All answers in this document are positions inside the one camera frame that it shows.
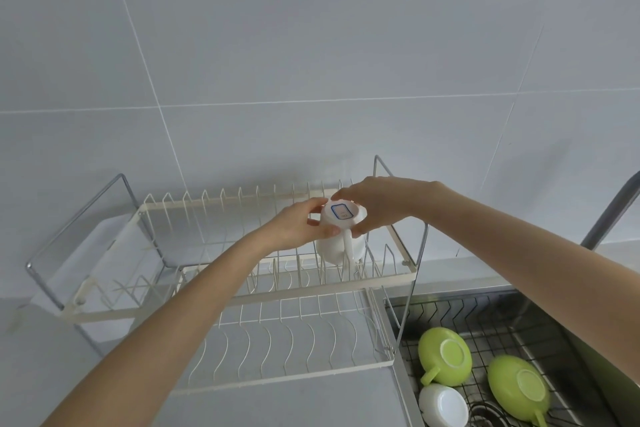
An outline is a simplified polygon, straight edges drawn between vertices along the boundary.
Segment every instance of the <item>green bowl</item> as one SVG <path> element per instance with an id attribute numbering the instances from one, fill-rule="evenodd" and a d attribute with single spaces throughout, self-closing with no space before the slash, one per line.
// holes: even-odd
<path id="1" fill-rule="evenodd" d="M 549 389 L 532 364 L 511 355 L 497 356 L 489 364 L 487 377 L 493 396 L 510 416 L 547 427 Z"/>
<path id="2" fill-rule="evenodd" d="M 420 379 L 425 387 L 431 382 L 457 387 L 471 375 L 469 347 L 450 329 L 426 330 L 418 343 L 418 356 L 426 372 Z"/>

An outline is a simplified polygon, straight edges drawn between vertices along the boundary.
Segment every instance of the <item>mug handle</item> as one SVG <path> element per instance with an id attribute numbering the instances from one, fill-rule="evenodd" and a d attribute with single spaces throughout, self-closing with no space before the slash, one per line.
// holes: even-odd
<path id="1" fill-rule="evenodd" d="M 547 427 L 547 422 L 545 422 L 545 418 L 542 415 L 542 412 L 536 410 L 534 412 L 534 415 L 536 416 L 536 423 L 538 424 L 538 427 Z"/>
<path id="2" fill-rule="evenodd" d="M 433 379 L 436 377 L 437 374 L 439 374 L 439 372 L 440 372 L 440 368 L 437 366 L 434 366 L 427 373 L 422 375 L 422 378 L 420 379 L 420 383 L 426 387 L 428 384 L 430 384 L 433 381 Z"/>
<path id="3" fill-rule="evenodd" d="M 342 232 L 342 240 L 344 241 L 344 254 L 347 256 L 349 267 L 355 265 L 353 258 L 353 239 L 351 238 L 351 230 L 347 229 Z"/>

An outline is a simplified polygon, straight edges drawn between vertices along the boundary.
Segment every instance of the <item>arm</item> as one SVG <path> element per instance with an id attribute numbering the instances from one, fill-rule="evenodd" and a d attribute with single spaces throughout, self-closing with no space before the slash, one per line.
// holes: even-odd
<path id="1" fill-rule="evenodd" d="M 439 182 L 367 178 L 333 199 L 368 212 L 359 236 L 415 216 L 453 238 L 640 382 L 640 275 Z"/>
<path id="2" fill-rule="evenodd" d="M 151 423 L 198 345 L 255 265 L 275 250 L 290 250 L 340 233 L 308 214 L 326 199 L 285 208 L 243 237 L 154 312 L 96 366 L 43 427 L 142 426 Z"/>

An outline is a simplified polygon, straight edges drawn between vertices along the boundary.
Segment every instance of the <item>sticker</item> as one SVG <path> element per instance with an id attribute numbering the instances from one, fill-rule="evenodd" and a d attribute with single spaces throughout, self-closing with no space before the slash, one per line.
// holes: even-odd
<path id="1" fill-rule="evenodd" d="M 346 204 L 334 204 L 331 206 L 331 211 L 335 214 L 338 220 L 348 220 L 353 218 L 353 213 L 349 210 Z"/>

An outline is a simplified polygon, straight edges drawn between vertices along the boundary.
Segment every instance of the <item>kitchen sink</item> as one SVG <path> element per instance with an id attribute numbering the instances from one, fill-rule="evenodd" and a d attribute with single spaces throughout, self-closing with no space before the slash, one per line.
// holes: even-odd
<path id="1" fill-rule="evenodd" d="M 405 300 L 394 298 L 387 302 L 393 325 L 393 312 L 400 318 Z M 529 361 L 546 379 L 551 392 L 551 408 L 545 416 L 549 426 L 620 425 L 578 353 L 579 340 L 514 290 L 412 297 L 399 351 L 416 397 L 424 374 L 418 341 L 422 333 L 435 326 L 456 331 L 471 350 L 472 374 L 457 388 L 470 409 L 469 427 L 531 425 L 507 415 L 492 396 L 487 367 L 494 356 L 501 354 Z"/>

